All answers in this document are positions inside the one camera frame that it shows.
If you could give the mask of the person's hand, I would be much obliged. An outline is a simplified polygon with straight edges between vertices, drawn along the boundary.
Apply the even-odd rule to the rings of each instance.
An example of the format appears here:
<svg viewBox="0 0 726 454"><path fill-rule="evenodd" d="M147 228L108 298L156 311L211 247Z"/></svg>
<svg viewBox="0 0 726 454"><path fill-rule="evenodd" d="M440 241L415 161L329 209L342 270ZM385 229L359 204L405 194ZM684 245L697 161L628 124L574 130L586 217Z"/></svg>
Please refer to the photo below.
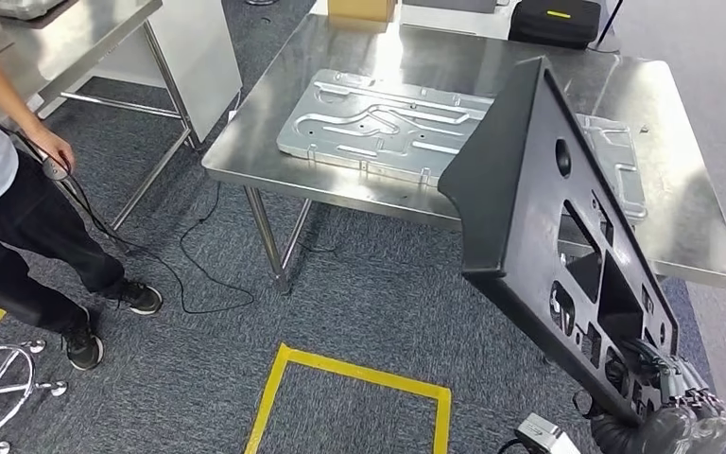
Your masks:
<svg viewBox="0 0 726 454"><path fill-rule="evenodd" d="M52 157L57 163L71 172L76 163L75 154L71 145L56 135L45 125L24 129L26 137L39 149Z"/></svg>

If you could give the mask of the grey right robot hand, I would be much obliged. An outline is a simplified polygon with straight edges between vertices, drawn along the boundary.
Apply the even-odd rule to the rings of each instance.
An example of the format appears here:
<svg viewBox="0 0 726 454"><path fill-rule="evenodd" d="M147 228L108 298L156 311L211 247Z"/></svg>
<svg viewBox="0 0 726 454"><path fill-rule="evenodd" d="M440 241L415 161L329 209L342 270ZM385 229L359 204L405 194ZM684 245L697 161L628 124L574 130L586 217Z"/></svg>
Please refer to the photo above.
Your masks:
<svg viewBox="0 0 726 454"><path fill-rule="evenodd" d="M661 392L661 407L631 427L604 410L590 419L603 453L722 453L726 448L726 402L710 389L695 366L665 355L645 340L625 340L640 375Z"/></svg>

